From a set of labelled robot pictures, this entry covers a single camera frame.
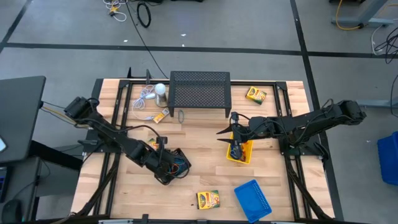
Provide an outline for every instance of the metal mesh shelf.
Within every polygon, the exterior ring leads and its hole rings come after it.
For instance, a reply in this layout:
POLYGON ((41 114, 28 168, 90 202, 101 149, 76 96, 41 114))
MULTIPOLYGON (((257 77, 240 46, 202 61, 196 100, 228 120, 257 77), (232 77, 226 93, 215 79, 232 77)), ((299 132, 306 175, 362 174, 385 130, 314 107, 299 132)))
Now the metal mesh shelf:
POLYGON ((171 72, 168 107, 223 108, 226 118, 231 111, 231 78, 229 72, 171 72))

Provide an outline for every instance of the concrete floor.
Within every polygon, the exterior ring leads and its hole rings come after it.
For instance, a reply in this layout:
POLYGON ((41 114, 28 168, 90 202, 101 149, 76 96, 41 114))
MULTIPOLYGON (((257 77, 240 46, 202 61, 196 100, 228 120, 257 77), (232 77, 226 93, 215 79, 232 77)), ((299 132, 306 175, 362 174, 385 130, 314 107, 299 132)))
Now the concrete floor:
MULTIPOLYGON (((343 5, 341 16, 360 13, 370 1, 362 6, 343 5)), ((326 0, 296 3, 309 52, 370 54, 374 29, 337 29, 330 24, 336 4, 326 0)), ((0 39, 24 4, 25 0, 0 2, 0 39)), ((150 9, 151 26, 139 26, 149 46, 300 51, 289 0, 165 0, 150 9)), ((398 13, 391 7, 383 17, 398 17, 398 13)), ((375 41, 385 40, 394 28, 381 29, 375 41)), ((67 105, 76 96, 89 96, 96 78, 125 77, 129 67, 135 76, 144 75, 147 68, 154 77, 162 76, 146 51, 79 49, 79 45, 142 46, 130 19, 118 22, 107 16, 100 0, 33 0, 8 43, 41 45, 17 48, 2 43, 0 51, 6 47, 0 53, 0 79, 45 75, 43 99, 58 105, 67 105)), ((208 70, 229 71, 233 79, 301 80, 312 102, 301 55, 164 50, 153 51, 153 55, 167 75, 171 70, 208 70)), ((335 102, 388 99, 398 62, 386 65, 378 58, 310 57, 310 65, 322 105, 328 98, 335 102)), ((368 117, 360 126, 327 131, 343 215, 346 221, 395 223, 398 187, 381 180, 376 143, 397 130, 398 120, 388 110, 365 111, 368 117)), ((84 138, 84 130, 39 113, 36 141, 59 147, 84 138)), ((69 153, 79 155, 81 149, 69 153)), ((65 216, 72 204, 78 174, 55 166, 51 169, 52 175, 41 183, 39 194, 57 196, 40 199, 37 218, 65 216), (54 182, 64 184, 56 189, 54 182)))

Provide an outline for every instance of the blue bin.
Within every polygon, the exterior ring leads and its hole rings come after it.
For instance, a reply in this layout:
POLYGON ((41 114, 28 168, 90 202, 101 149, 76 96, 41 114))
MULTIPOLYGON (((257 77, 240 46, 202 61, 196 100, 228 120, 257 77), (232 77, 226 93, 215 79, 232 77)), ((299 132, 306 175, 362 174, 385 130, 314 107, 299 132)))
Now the blue bin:
POLYGON ((398 132, 377 141, 381 177, 387 184, 398 185, 398 132))
POLYGON ((272 212, 256 180, 250 180, 235 188, 234 191, 250 223, 254 223, 272 212))

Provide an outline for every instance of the wooden table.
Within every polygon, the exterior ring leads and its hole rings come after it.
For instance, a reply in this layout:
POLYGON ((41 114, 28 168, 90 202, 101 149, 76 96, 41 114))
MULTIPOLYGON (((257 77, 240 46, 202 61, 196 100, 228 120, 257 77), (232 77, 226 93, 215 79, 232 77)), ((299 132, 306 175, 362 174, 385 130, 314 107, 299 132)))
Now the wooden table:
MULTIPOLYGON (((99 95, 98 111, 110 122, 113 114, 118 79, 105 79, 99 95)), ((309 112, 307 97, 303 82, 287 82, 290 105, 293 116, 309 112)), ((131 101, 138 98, 142 85, 134 85, 131 101)), ((245 98, 248 86, 232 86, 232 110, 252 116, 277 116, 275 99, 271 87, 262 86, 267 93, 263 104, 257 105, 245 98)), ((123 94, 121 105, 124 105, 126 94, 123 94)), ((280 98, 282 111, 283 97, 280 98)), ((119 110, 120 124, 123 108, 119 110)), ((158 108, 153 100, 146 100, 144 110, 134 111, 138 116, 147 117, 158 114, 158 108)), ((276 139, 261 139, 254 141, 251 163, 240 164, 226 159, 228 144, 217 141, 217 138, 229 138, 228 134, 217 136, 216 133, 228 126, 222 109, 183 109, 185 120, 178 122, 178 116, 166 117, 159 124, 153 121, 140 121, 129 110, 127 125, 135 126, 145 123, 167 136, 169 149, 181 148, 192 163, 190 173, 184 179, 176 179, 168 186, 163 186, 155 180, 153 173, 141 168, 125 156, 119 165, 116 190, 114 193, 111 218, 141 218, 149 214, 150 219, 184 219, 184 220, 247 220, 234 188, 256 179, 268 202, 272 213, 262 220, 294 220, 290 201, 289 186, 284 158, 280 155, 276 139), (218 190, 220 193, 220 208, 198 210, 195 194, 199 191, 218 190)), ((148 140, 155 135, 148 129, 137 129, 128 132, 130 138, 148 140)), ((92 155, 84 164, 73 200, 72 211, 79 211, 91 197, 98 186, 103 154, 92 155)), ((322 162, 315 156, 302 156, 303 171, 307 189, 331 217, 334 217, 331 199, 326 183, 322 162)), ((300 215, 304 217, 301 195, 298 193, 300 215)), ((108 191, 105 190, 101 213, 104 212, 108 191)))

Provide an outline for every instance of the white sphere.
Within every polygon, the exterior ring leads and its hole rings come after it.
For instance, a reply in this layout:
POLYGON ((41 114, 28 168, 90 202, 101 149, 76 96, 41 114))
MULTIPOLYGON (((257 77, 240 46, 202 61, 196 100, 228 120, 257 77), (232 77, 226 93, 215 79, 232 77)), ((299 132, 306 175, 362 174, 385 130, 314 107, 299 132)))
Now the white sphere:
POLYGON ((163 95, 166 92, 166 86, 163 83, 156 84, 155 92, 158 95, 163 95))

